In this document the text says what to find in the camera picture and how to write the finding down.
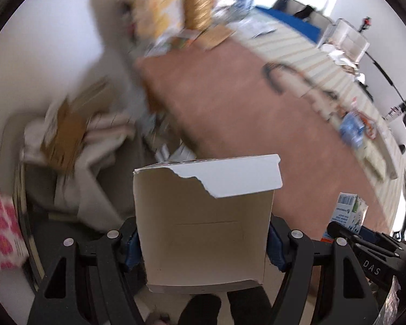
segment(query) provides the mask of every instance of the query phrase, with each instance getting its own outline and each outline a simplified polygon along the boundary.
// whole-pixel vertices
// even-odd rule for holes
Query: brown cardboard box
[[[71,103],[67,99],[56,112],[48,110],[49,123],[41,152],[48,164],[57,171],[69,173],[81,150],[81,143],[90,117],[98,112],[107,112],[116,93],[106,78],[94,83],[78,95]]]
[[[134,171],[147,286],[216,293],[262,285],[278,155],[162,163]]]

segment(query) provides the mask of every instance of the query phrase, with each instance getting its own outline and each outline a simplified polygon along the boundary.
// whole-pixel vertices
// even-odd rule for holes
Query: floor
[[[278,271],[276,267],[271,265],[269,259],[266,258],[265,274],[263,287],[267,293],[267,296],[271,303],[275,301],[275,298],[280,289],[283,281],[284,274]],[[218,315],[219,325],[233,325],[232,316],[230,315],[230,306],[226,293],[219,293],[222,305]],[[137,296],[135,296],[135,302],[139,308],[143,318],[145,319],[151,311],[160,311],[162,313],[168,313],[173,323],[176,323],[181,315],[182,310],[185,308],[188,301],[191,299],[190,295],[166,295],[160,293],[152,293],[147,287],[144,287]],[[310,324],[311,317],[314,311],[314,300],[309,297],[302,314],[300,325]]]

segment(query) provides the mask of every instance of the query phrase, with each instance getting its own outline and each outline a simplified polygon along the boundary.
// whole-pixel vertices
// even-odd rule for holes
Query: striped tablecloth
[[[276,32],[254,39],[246,38],[236,32],[233,35],[236,41],[266,61],[284,62],[294,66],[323,89],[336,92],[343,105],[349,106],[356,97],[357,108],[370,118],[377,120],[380,128],[388,134],[386,147],[393,158],[397,179],[390,179],[387,176],[384,181],[380,181],[363,161],[359,162],[382,205],[388,226],[391,227],[404,186],[405,165],[398,144],[382,116],[360,86],[352,81],[352,76],[337,66],[327,54],[317,49],[314,43],[290,26],[262,12],[253,10],[251,15],[253,18],[272,24],[277,29]]]

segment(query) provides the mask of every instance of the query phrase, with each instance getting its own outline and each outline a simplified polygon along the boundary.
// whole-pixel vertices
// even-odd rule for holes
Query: white box flap
[[[241,158],[197,160],[162,163],[138,168],[143,170],[169,168],[182,178],[196,177],[206,191],[215,198],[258,193],[283,186],[277,154]]]

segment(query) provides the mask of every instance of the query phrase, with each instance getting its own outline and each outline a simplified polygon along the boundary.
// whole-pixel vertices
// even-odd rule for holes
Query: silver screw
[[[67,238],[66,240],[63,241],[63,245],[65,247],[69,247],[74,244],[74,239],[73,238]]]
[[[336,239],[336,242],[339,246],[345,246],[347,245],[347,241],[343,237],[338,237]]]
[[[293,230],[292,232],[291,232],[291,234],[292,234],[292,237],[293,238],[296,238],[296,239],[300,239],[300,238],[302,238],[302,237],[304,237],[304,234],[301,232],[301,231],[299,231],[299,230]]]
[[[107,233],[107,237],[114,240],[115,238],[117,238],[119,236],[119,231],[117,230],[111,230]]]

